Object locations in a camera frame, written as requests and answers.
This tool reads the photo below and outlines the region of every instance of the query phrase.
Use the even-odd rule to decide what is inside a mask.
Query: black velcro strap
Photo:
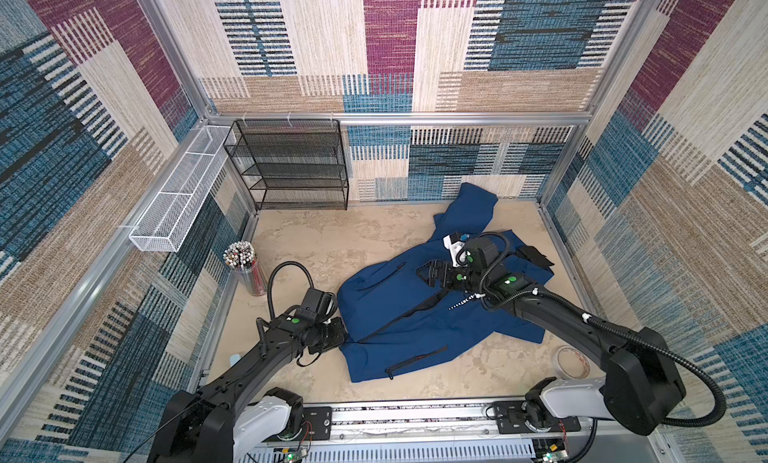
[[[527,245],[522,247],[517,247],[514,250],[514,256],[518,258],[523,258],[528,261],[530,261],[532,264],[538,266],[539,268],[546,269],[550,273],[552,270],[549,268],[550,266],[554,266],[554,263],[549,261],[547,257],[542,255],[536,247],[529,247]]]

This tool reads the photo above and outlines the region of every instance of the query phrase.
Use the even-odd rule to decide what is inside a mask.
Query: black zipper
[[[395,318],[394,320],[392,320],[388,324],[382,326],[377,331],[371,333],[370,335],[366,336],[365,338],[360,339],[357,343],[365,343],[369,339],[373,338],[374,336],[376,336],[379,333],[383,332],[385,329],[389,328],[389,326],[394,325],[395,323],[397,323],[398,321],[400,321],[403,318],[408,318],[409,316],[413,316],[413,314],[416,313],[416,312],[424,311],[426,309],[435,308],[437,306],[437,304],[440,303],[440,300],[445,298],[445,296],[450,291],[451,290],[445,289],[445,288],[441,289],[439,292],[437,292],[434,295],[430,296],[429,298],[425,299],[424,301],[422,301],[418,305],[414,306],[413,308],[411,308],[410,310],[408,310],[404,314],[398,316],[397,318]]]
[[[400,264],[397,266],[397,268],[395,268],[395,271],[391,272],[389,275],[385,276],[384,278],[381,278],[379,281],[377,281],[377,282],[376,282],[376,283],[374,283],[373,285],[370,285],[370,286],[366,286],[365,288],[361,288],[361,289],[359,289],[358,291],[363,291],[363,290],[366,290],[366,289],[371,289],[371,288],[373,288],[374,286],[378,286],[378,285],[381,285],[382,283],[386,282],[388,279],[390,279],[390,278],[392,278],[393,276],[395,276],[395,274],[396,274],[398,271],[400,271],[400,269],[402,269],[402,267],[403,267],[403,266],[406,266],[406,263],[408,263],[408,262],[405,262],[405,261],[404,261],[404,262],[400,263]]]
[[[412,363],[418,362],[420,359],[425,359],[430,356],[437,355],[438,353],[442,353],[447,349],[448,349],[448,345],[445,345],[442,348],[435,350],[434,352],[426,353],[425,355],[416,355],[412,358],[408,358],[404,362],[399,362],[399,363],[396,363],[395,365],[390,366],[389,368],[385,368],[384,372],[387,374],[387,376],[389,376],[389,379],[395,379],[395,376],[392,374],[392,372],[396,372],[401,368],[411,365]]]

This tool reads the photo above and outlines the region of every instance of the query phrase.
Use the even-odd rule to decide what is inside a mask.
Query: cup of pens
[[[224,262],[240,278],[250,295],[266,295],[266,280],[264,271],[259,265],[254,251],[254,245],[250,241],[236,241],[224,251]]]

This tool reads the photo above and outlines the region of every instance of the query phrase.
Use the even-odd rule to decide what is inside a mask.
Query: black mesh shelf
[[[239,120],[224,145],[260,210],[346,210],[350,179],[336,120]]]

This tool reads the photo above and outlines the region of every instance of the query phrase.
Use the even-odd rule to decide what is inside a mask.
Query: white mesh basket
[[[197,134],[163,187],[141,215],[130,241],[141,251],[177,252],[226,161],[230,127],[206,126]]]

